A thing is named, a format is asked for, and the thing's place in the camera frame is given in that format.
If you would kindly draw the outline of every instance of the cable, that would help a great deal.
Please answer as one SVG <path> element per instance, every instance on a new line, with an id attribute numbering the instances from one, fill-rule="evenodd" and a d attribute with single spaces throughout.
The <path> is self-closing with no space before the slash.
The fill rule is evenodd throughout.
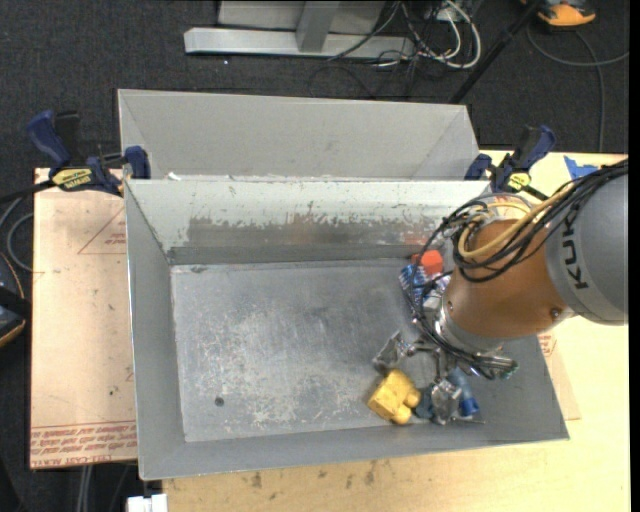
<path id="1" fill-rule="evenodd" d="M 15 224 L 13 226 L 11 226 L 11 229 L 9 230 L 9 233 L 7 234 L 7 252 L 9 253 L 9 257 L 13 260 L 13 262 L 18 265 L 21 269 L 26 270 L 27 272 L 33 272 L 33 269 L 23 263 L 17 256 L 15 251 L 13 250 L 13 235 L 16 232 L 16 230 L 27 220 L 33 218 L 33 213 L 28 213 L 27 215 L 21 217 L 20 219 L 18 219 Z"/>
<path id="2" fill-rule="evenodd" d="M 118 484 L 116 485 L 116 490 L 113 492 L 113 498 L 111 498 L 111 503 L 109 504 L 109 508 L 107 512 L 113 512 L 115 510 L 116 503 L 120 499 L 120 491 L 122 490 L 122 486 L 124 485 L 125 478 L 129 473 L 129 466 L 125 464 L 124 471 L 118 480 Z"/>
<path id="3" fill-rule="evenodd" d="M 365 84 L 364 81 L 361 78 L 359 78 L 352 70 L 344 66 L 334 64 L 334 65 L 325 65 L 316 69 L 313 73 L 311 73 L 309 78 L 307 78 L 307 90 L 309 91 L 309 94 L 313 98 L 318 97 L 316 96 L 316 92 L 313 90 L 313 81 L 321 72 L 327 71 L 327 70 L 342 71 L 343 73 L 347 74 L 357 82 L 357 84 L 366 92 L 367 98 L 373 99 L 375 97 L 374 93 L 369 89 L 367 84 Z"/>
<path id="4" fill-rule="evenodd" d="M 80 486 L 78 487 L 78 500 L 76 501 L 76 512 L 82 512 L 84 483 L 87 480 L 88 466 L 82 468 L 82 476 L 80 477 Z"/>
<path id="5" fill-rule="evenodd" d="M 382 32 L 389 25 L 389 23 L 391 23 L 393 21 L 393 18 L 396 17 L 396 14 L 398 13 L 398 9 L 400 7 L 400 3 L 401 2 L 394 2 L 393 3 L 393 6 L 391 7 L 391 14 L 387 18 L 387 20 L 382 25 L 380 25 L 380 27 L 378 27 L 377 29 L 373 30 L 370 34 L 365 36 L 359 43 L 355 44 L 351 48 L 349 48 L 349 49 L 347 49 L 347 50 L 345 50 L 343 52 L 340 52 L 339 54 L 334 55 L 333 57 L 329 57 L 328 61 L 334 61 L 334 60 L 338 60 L 338 59 L 341 59 L 343 57 L 346 57 L 347 55 L 355 52 L 358 48 L 362 47 L 364 44 L 366 44 L 368 41 L 370 41 L 373 37 L 377 36 L 380 32 Z"/>
<path id="6" fill-rule="evenodd" d="M 602 75 L 602 66 L 608 66 L 609 64 L 614 64 L 616 62 L 620 62 L 621 60 L 629 57 L 629 50 L 624 52 L 617 57 L 607 60 L 598 60 L 595 51 L 589 44 L 589 42 L 584 38 L 584 36 L 580 32 L 575 32 L 576 36 L 582 41 L 582 43 L 586 46 L 587 50 L 591 54 L 591 58 L 593 62 L 573 62 L 569 60 L 564 60 L 556 57 L 555 55 L 551 55 L 550 53 L 544 51 L 534 40 L 531 34 L 531 25 L 527 26 L 527 38 L 531 45 L 542 55 L 551 59 L 554 62 L 559 64 L 564 64 L 565 66 L 574 66 L 574 67 L 594 67 L 596 72 L 598 73 L 598 84 L 600 87 L 600 124 L 598 127 L 598 152 L 602 153 L 604 150 L 604 124 L 605 124 L 605 86 L 604 86 L 604 77 Z"/>
<path id="7" fill-rule="evenodd" d="M 580 32 L 576 32 L 578 38 L 584 43 L 591 54 L 591 58 L 594 62 L 598 62 L 598 57 L 596 57 L 596 53 L 589 44 L 589 42 L 584 38 L 584 36 Z M 598 84 L 600 86 L 600 126 L 598 127 L 598 152 L 602 153 L 604 147 L 604 77 L 602 76 L 602 65 L 596 66 L 596 72 L 598 73 Z"/>
<path id="8" fill-rule="evenodd" d="M 460 16 L 464 19 L 464 21 L 469 25 L 469 27 L 471 28 L 471 33 L 473 36 L 473 46 L 475 48 L 475 56 L 473 57 L 473 59 L 471 59 L 469 62 L 465 62 L 465 63 L 455 63 L 455 62 L 451 62 L 451 59 L 453 57 L 455 57 L 456 55 L 458 55 L 458 53 L 460 52 L 460 47 L 461 44 L 457 44 L 456 45 L 456 49 L 453 50 L 451 53 L 449 52 L 444 52 L 442 54 L 437 54 L 435 53 L 430 47 L 429 45 L 420 37 L 420 35 L 417 33 L 417 31 L 415 30 L 413 24 L 411 23 L 411 20 L 409 19 L 409 12 L 404 4 L 404 2 L 402 3 L 402 11 L 404 14 L 404 18 L 405 18 L 405 22 L 407 24 L 407 27 L 409 28 L 410 32 L 412 33 L 416 44 L 420 47 L 421 51 L 418 52 L 418 55 L 420 55 L 421 57 L 425 57 L 431 60 L 435 60 L 437 62 L 440 62 L 442 64 L 444 64 L 445 66 L 449 67 L 449 68 L 453 68 L 453 69 L 458 69 L 458 70 L 462 70 L 462 69 L 469 69 L 472 68 L 473 66 L 475 66 L 478 61 L 480 60 L 480 57 L 482 56 L 482 41 L 480 39 L 480 33 L 478 32 L 478 29 L 476 28 L 475 24 L 471 21 L 471 18 L 469 18 L 469 16 L 467 15 L 466 12 L 464 12 L 463 9 L 461 9 L 455 2 L 452 2 L 451 0 L 447 0 L 446 1 L 447 5 L 453 9 L 455 9 Z M 449 20 L 450 24 L 453 26 L 454 28 L 454 32 L 456 34 L 456 39 L 457 42 L 460 43 L 460 33 L 457 29 L 457 27 L 455 26 L 455 22 L 453 22 L 453 20 Z"/>
<path id="9" fill-rule="evenodd" d="M 525 261 L 535 254 L 536 251 L 542 247 L 546 239 L 552 234 L 552 232 L 561 225 L 561 222 L 556 223 L 556 227 L 546 234 L 542 242 L 527 253 L 531 243 L 534 241 L 536 235 L 542 230 L 546 229 L 550 222 L 557 217 L 566 219 L 572 212 L 579 210 L 582 205 L 589 200 L 589 198 L 605 183 L 610 180 L 619 178 L 628 173 L 628 159 L 622 160 L 612 166 L 603 166 L 598 171 L 595 171 L 587 176 L 578 178 L 574 181 L 565 183 L 558 191 L 552 195 L 552 197 L 532 210 L 532 214 L 523 217 L 526 222 L 517 222 L 507 231 L 496 237 L 494 240 L 478 249 L 478 252 L 469 251 L 466 248 L 466 241 L 470 235 L 477 231 L 473 226 L 469 227 L 469 220 L 462 229 L 457 230 L 451 236 L 454 242 L 453 259 L 455 264 L 459 267 L 461 274 L 465 279 L 471 282 L 485 282 L 503 274 L 512 266 Z M 495 247 L 498 243 L 503 241 L 506 243 L 497 250 L 493 255 L 487 257 L 482 261 L 477 261 L 477 256 L 486 253 L 490 248 Z M 509 258 L 506 263 L 502 263 L 497 269 L 489 267 L 493 263 L 499 262 L 503 259 Z M 491 270 L 491 273 L 483 277 L 470 276 L 466 270 L 484 268 Z"/>
<path id="10" fill-rule="evenodd" d="M 576 34 L 582 38 L 582 35 L 579 32 L 576 32 Z M 620 62 L 621 60 L 626 59 L 629 56 L 629 50 L 627 50 L 626 52 L 624 52 L 621 55 L 618 55 L 617 57 L 614 57 L 612 59 L 607 59 L 607 60 L 594 60 L 594 62 L 573 62 L 570 60 L 564 60 L 561 59 L 559 57 L 556 57 L 555 55 L 552 55 L 548 52 L 546 52 L 545 50 L 543 50 L 538 43 L 536 43 L 533 39 L 533 35 L 531 34 L 531 25 L 527 26 L 527 38 L 529 39 L 529 42 L 532 44 L 532 46 L 538 51 L 540 52 L 542 55 L 544 55 L 545 57 L 547 57 L 548 59 L 551 59 L 554 62 L 558 62 L 559 64 L 564 64 L 566 66 L 576 66 L 576 67 L 600 67 L 600 66 L 608 66 L 609 64 L 615 64 L 616 62 Z"/>
<path id="11" fill-rule="evenodd" d="M 91 485 L 92 471 L 93 471 L 93 466 L 89 466 L 89 470 L 87 471 L 87 479 L 84 483 L 84 494 L 82 497 L 82 512 L 89 512 L 89 486 Z"/>
<path id="12" fill-rule="evenodd" d="M 0 217 L 0 228 L 2 228 L 2 225 L 9 218 L 9 215 L 11 215 L 11 212 L 16 208 L 16 206 L 18 206 L 20 204 L 21 201 L 22 201 L 22 198 L 19 197 L 18 199 L 16 199 L 13 203 L 11 203 L 9 205 L 9 208 L 7 208 L 4 211 L 4 213 L 2 214 L 2 217 Z"/>

